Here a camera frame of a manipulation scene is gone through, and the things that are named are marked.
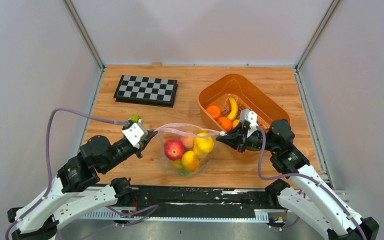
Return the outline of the red toy apple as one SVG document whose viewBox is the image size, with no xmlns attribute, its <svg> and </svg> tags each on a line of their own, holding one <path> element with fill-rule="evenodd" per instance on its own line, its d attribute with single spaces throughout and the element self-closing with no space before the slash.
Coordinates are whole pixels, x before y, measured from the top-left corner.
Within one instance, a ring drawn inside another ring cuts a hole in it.
<svg viewBox="0 0 384 240">
<path fill-rule="evenodd" d="M 164 154 L 171 161 L 181 159 L 184 153 L 185 147 L 180 140 L 171 139 L 164 144 Z"/>
</svg>

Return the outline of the pink toy peach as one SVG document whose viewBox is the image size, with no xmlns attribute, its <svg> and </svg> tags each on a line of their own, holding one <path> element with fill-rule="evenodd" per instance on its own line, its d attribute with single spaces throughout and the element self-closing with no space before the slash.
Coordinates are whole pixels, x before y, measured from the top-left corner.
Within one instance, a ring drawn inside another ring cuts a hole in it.
<svg viewBox="0 0 384 240">
<path fill-rule="evenodd" d="M 180 136 L 180 141 L 186 149 L 192 149 L 194 147 L 195 138 L 192 136 Z"/>
</svg>

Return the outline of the clear zip top bag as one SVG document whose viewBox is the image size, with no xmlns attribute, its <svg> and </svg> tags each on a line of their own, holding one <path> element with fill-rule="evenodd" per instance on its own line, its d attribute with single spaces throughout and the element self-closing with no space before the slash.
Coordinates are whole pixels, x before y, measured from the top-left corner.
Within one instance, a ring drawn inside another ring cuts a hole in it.
<svg viewBox="0 0 384 240">
<path fill-rule="evenodd" d="M 160 151 L 161 151 L 161 165 L 163 169 L 169 174 L 178 175 L 178 176 L 182 176 L 179 174 L 179 169 L 173 168 L 169 163 L 170 159 L 168 159 L 165 156 L 165 153 L 164 153 L 165 143 L 169 140 L 180 140 L 180 136 L 189 136 L 189 137 L 195 138 L 195 137 L 198 137 L 198 133 L 207 133 L 207 136 L 201 136 L 201 138 L 212 137 L 214 141 L 213 151 L 208 153 L 206 156 L 199 158 L 200 165 L 195 172 L 190 172 L 189 176 L 183 176 L 183 177 L 192 177 L 204 172 L 210 163 L 210 157 L 215 153 L 215 149 L 217 147 L 216 137 L 220 135 L 221 136 L 225 135 L 225 131 L 223 130 L 203 128 L 190 123 L 168 123 L 158 127 L 156 131 L 158 131 L 158 134 L 156 135 L 156 139 L 158 140 L 158 143 L 160 145 Z M 193 149 L 185 148 L 185 152 L 187 151 L 193 151 Z"/>
</svg>

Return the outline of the orange plastic basket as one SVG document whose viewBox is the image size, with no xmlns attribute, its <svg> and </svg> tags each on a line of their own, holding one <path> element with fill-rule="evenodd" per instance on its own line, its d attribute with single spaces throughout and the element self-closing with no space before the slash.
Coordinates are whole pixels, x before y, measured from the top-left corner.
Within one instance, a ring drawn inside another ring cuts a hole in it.
<svg viewBox="0 0 384 240">
<path fill-rule="evenodd" d="M 206 111 L 210 105 L 221 109 L 221 115 L 229 115 L 231 107 L 228 97 L 236 99 L 238 111 L 250 109 L 257 115 L 257 125 L 266 136 L 265 149 L 278 152 L 292 146 L 295 135 L 290 125 L 290 115 L 273 99 L 250 80 L 239 74 L 228 74 L 205 87 L 197 97 L 201 119 L 204 124 L 216 130 L 222 127 Z"/>
</svg>

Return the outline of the green toy cabbage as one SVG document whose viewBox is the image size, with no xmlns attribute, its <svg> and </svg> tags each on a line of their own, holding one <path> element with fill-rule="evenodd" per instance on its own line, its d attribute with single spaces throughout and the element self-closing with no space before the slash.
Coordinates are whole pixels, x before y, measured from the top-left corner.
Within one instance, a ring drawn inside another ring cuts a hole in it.
<svg viewBox="0 0 384 240">
<path fill-rule="evenodd" d="M 189 175 L 191 174 L 191 173 L 190 173 L 188 170 L 186 170 L 185 168 L 179 169 L 178 172 L 179 172 L 179 174 L 180 174 L 181 176 L 184 176 L 184 177 L 187 177 L 187 176 L 189 176 Z"/>
</svg>

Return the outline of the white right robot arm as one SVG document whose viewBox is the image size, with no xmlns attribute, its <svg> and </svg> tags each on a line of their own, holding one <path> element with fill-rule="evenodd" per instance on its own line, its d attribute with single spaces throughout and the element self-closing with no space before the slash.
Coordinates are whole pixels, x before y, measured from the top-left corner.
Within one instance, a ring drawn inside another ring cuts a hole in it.
<svg viewBox="0 0 384 240">
<path fill-rule="evenodd" d="M 266 204 L 283 207 L 312 226 L 325 240 L 374 240 L 380 225 L 347 205 L 322 180 L 308 158 L 294 146 L 295 134 L 286 119 L 274 120 L 268 131 L 242 120 L 216 140 L 242 153 L 259 151 L 257 173 L 272 181 Z"/>
</svg>

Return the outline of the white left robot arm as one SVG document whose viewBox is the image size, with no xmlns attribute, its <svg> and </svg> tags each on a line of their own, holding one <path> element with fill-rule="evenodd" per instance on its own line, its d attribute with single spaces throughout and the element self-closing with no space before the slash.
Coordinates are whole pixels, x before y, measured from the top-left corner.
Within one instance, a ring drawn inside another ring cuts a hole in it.
<svg viewBox="0 0 384 240">
<path fill-rule="evenodd" d="M 103 207 L 119 204 L 129 206 L 133 189 L 125 177 L 115 178 L 110 184 L 80 199 L 74 199 L 87 188 L 129 157 L 141 158 L 142 151 L 155 130 L 143 130 L 137 124 L 123 130 L 123 138 L 111 144 L 107 137 L 96 135 L 79 148 L 79 153 L 57 171 L 47 188 L 31 203 L 7 211 L 7 240 L 53 240 L 57 232 L 70 222 Z"/>
</svg>

